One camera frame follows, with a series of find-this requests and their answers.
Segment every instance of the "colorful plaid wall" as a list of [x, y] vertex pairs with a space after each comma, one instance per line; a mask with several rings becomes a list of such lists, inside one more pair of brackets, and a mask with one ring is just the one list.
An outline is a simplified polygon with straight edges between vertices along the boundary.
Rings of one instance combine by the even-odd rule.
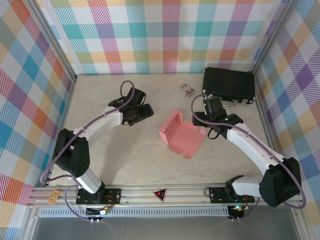
[[300, 161], [320, 239], [320, 1], [300, 0], [256, 81], [277, 148]]
[[37, 1], [79, 74], [249, 71], [286, 2]]
[[23, 0], [0, 6], [0, 240], [14, 240], [72, 81]]

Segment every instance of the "beige floor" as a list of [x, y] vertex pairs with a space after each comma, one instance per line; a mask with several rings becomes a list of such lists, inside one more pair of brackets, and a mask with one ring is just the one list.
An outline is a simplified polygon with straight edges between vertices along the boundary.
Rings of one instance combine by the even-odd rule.
[[[80, 76], [65, 127], [74, 129], [100, 114], [110, 101], [120, 97], [124, 80], [133, 81], [147, 94], [146, 103], [152, 106], [154, 116], [131, 127], [115, 127], [92, 146], [90, 168], [105, 184], [223, 183], [236, 175], [262, 177], [253, 162], [222, 136], [216, 140], [206, 138], [189, 160], [171, 152], [161, 141], [158, 128], [174, 109], [182, 110], [185, 121], [192, 119], [192, 97], [183, 95], [178, 88], [187, 83], [196, 89], [194, 96], [201, 93], [202, 74]], [[195, 110], [204, 110], [200, 99]], [[226, 110], [239, 115], [266, 142], [256, 104], [238, 104]], [[52, 176], [63, 173], [55, 166]], [[52, 184], [72, 183], [59, 179]]]

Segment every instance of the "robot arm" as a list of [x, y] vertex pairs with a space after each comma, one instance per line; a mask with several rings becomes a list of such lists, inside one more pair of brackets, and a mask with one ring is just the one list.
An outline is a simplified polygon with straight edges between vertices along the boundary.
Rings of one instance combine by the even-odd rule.
[[90, 169], [90, 147], [107, 131], [123, 124], [132, 126], [148, 117], [151, 117], [154, 112], [149, 104], [144, 104], [146, 94], [139, 89], [134, 90], [132, 100], [128, 105], [107, 114], [111, 110], [120, 107], [128, 101], [129, 97], [123, 96], [115, 99], [108, 104], [108, 107], [100, 115], [104, 115], [92, 122], [87, 129], [84, 128], [87, 124], [75, 128], [73, 130], [63, 129], [58, 134], [57, 143], [55, 145], [53, 156], [56, 156], [65, 144], [80, 130], [84, 130], [71, 144], [62, 156], [56, 161], [61, 169], [74, 176], [83, 189], [91, 196], [92, 202], [98, 203], [103, 197], [105, 185]]
[[193, 124], [208, 127], [210, 131], [215, 131], [217, 136], [222, 135], [225, 139], [234, 143], [255, 163], [262, 174], [260, 179], [239, 175], [228, 180], [225, 183], [225, 191], [230, 200], [243, 195], [262, 197], [268, 205], [276, 207], [299, 194], [300, 191], [291, 176], [272, 157], [280, 160], [301, 185], [300, 166], [296, 159], [293, 157], [286, 159], [262, 141], [258, 141], [259, 143], [254, 141], [253, 139], [257, 139], [257, 137], [250, 132], [241, 118], [236, 114], [227, 115], [219, 97], [209, 95], [203, 99], [203, 105], [205, 112], [196, 112], [197, 117], [207, 122], [225, 125], [204, 124], [194, 116]]

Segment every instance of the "black case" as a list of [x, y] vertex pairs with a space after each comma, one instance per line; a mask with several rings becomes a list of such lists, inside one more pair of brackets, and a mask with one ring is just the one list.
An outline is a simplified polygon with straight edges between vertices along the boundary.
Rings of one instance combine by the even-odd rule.
[[255, 76], [249, 72], [207, 67], [202, 89], [225, 101], [252, 104], [256, 100]]

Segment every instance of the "vent grille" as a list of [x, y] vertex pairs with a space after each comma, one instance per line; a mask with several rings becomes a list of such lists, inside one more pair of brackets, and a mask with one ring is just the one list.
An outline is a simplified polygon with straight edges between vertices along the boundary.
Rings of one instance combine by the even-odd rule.
[[[81, 216], [84, 210], [75, 210]], [[115, 207], [106, 217], [201, 217], [201, 216], [228, 216], [227, 206], [203, 207]], [[58, 209], [43, 208], [40, 217], [73, 217], [74, 214], [66, 207]]]

